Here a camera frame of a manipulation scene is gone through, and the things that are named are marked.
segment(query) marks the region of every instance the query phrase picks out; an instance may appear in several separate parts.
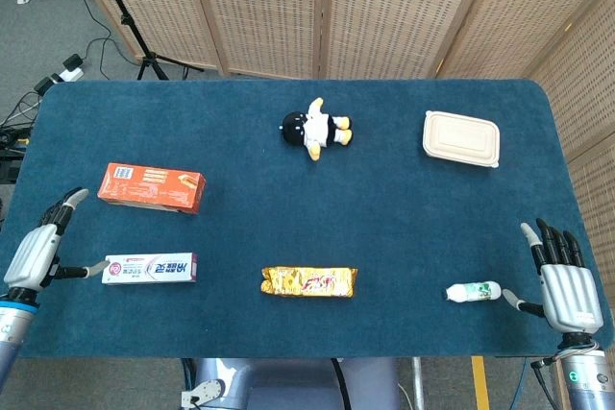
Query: toothpaste box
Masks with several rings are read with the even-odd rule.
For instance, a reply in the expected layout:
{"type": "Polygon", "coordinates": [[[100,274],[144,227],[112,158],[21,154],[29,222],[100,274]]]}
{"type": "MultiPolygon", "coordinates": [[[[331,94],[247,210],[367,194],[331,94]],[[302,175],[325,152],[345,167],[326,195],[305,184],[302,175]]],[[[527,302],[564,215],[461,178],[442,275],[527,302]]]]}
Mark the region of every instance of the toothpaste box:
{"type": "Polygon", "coordinates": [[[205,184],[196,172],[110,163],[98,197],[109,204],[196,214],[205,184]]]}
{"type": "Polygon", "coordinates": [[[196,281],[196,253],[109,254],[103,283],[196,281]]]}

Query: blue tablecloth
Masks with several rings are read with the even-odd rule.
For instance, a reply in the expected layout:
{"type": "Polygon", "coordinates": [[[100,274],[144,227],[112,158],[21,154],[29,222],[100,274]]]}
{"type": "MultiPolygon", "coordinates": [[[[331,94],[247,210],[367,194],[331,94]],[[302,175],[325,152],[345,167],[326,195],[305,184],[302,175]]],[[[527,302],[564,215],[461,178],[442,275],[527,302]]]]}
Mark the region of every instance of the blue tablecloth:
{"type": "MultiPolygon", "coordinates": [[[[68,189],[92,191],[61,242],[65,265],[114,253],[196,252],[194,284],[57,280],[26,356],[538,355],[560,336],[504,301],[442,290],[497,280],[540,302],[522,221],[578,236],[599,281],[545,93],[529,81],[82,82],[45,96],[2,230],[4,273],[22,236],[68,189]],[[279,125],[322,96],[355,140],[314,163],[279,125]],[[427,157],[426,110],[495,122],[500,167],[427,157]],[[96,198],[108,162],[203,172],[197,216],[96,198]],[[356,295],[261,294],[271,265],[358,268],[356,295]]],[[[613,328],[599,283],[605,327],[613,328]]]]}

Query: white bottle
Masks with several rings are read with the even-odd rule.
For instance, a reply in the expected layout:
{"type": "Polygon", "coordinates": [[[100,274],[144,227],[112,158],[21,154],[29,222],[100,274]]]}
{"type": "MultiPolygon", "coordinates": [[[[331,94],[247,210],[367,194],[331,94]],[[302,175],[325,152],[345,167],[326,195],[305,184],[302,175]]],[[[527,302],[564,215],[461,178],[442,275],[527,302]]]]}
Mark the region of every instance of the white bottle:
{"type": "Polygon", "coordinates": [[[502,294],[498,282],[456,283],[446,289],[446,299],[454,302],[496,300],[502,294]]]}

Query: robotic hand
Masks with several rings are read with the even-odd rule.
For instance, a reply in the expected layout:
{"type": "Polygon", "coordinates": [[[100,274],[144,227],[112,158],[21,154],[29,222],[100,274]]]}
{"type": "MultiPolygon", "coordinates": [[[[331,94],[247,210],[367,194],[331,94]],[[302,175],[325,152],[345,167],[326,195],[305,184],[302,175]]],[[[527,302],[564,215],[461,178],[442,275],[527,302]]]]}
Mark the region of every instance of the robotic hand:
{"type": "Polygon", "coordinates": [[[54,278],[92,277],[108,261],[92,267],[61,267],[56,254],[73,210],[87,196],[81,187],[69,191],[44,213],[38,227],[23,238],[4,277],[9,292],[0,297],[0,392],[9,376],[30,323],[38,311],[37,294],[54,278]]]}
{"type": "Polygon", "coordinates": [[[543,220],[536,220],[542,241],[527,224],[521,231],[528,239],[536,271],[540,277],[543,304],[520,300],[508,289],[504,298],[515,309],[544,317],[549,325],[562,333],[563,341],[552,357],[531,363],[539,384],[553,409],[552,399],[540,372],[545,366],[561,360],[573,410],[615,409],[615,388],[604,352],[592,340],[592,334],[603,326],[596,283],[575,236],[563,235],[543,220]]]}

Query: plush doll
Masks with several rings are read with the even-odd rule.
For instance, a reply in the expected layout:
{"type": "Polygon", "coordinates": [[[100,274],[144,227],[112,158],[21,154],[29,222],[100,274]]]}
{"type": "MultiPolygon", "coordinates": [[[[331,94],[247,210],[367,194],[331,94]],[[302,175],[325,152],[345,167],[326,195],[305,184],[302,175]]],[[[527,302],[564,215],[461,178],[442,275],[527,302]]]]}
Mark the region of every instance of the plush doll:
{"type": "Polygon", "coordinates": [[[320,158],[320,149],[339,143],[348,146],[353,139],[350,130],[353,121],[350,117],[333,117],[323,114],[320,108],[323,99],[316,98],[309,105],[307,114],[302,112],[289,113],[280,126],[287,143],[295,146],[304,145],[312,160],[320,158]]]}

